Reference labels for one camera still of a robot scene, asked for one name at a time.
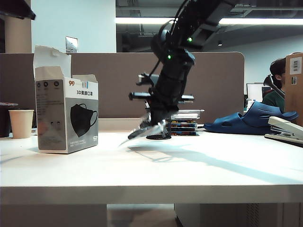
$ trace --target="fluorescent light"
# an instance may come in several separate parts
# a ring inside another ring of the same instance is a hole
[[[116,17],[116,24],[163,25],[174,18],[168,17]]]
[[[163,25],[173,17],[116,17],[116,24]],[[223,18],[220,25],[303,25],[303,19]]]
[[[303,19],[222,18],[220,25],[303,25]]]

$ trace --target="gray partition panel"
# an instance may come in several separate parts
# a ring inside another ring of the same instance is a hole
[[[237,52],[194,53],[184,94],[195,97],[193,104],[180,109],[205,109],[201,122],[212,122],[243,111],[244,58]],[[145,112],[142,101],[130,101],[131,91],[145,91],[136,86],[137,76],[149,73],[157,59],[153,53],[73,53],[72,74],[95,74],[99,82],[99,117],[140,117]],[[22,108],[35,107],[33,54],[0,54],[0,102],[16,102]]]

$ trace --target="white desk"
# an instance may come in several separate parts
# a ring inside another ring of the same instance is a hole
[[[0,139],[2,205],[303,201],[303,149],[263,136],[201,132],[39,154],[37,137]]]

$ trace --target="stapler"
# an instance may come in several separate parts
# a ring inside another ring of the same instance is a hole
[[[272,125],[272,131],[280,134],[265,134],[265,138],[303,147],[303,127],[278,117],[270,117],[268,124]]]

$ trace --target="white paper cup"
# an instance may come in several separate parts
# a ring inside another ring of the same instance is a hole
[[[9,110],[13,138],[29,138],[32,132],[34,110]]]

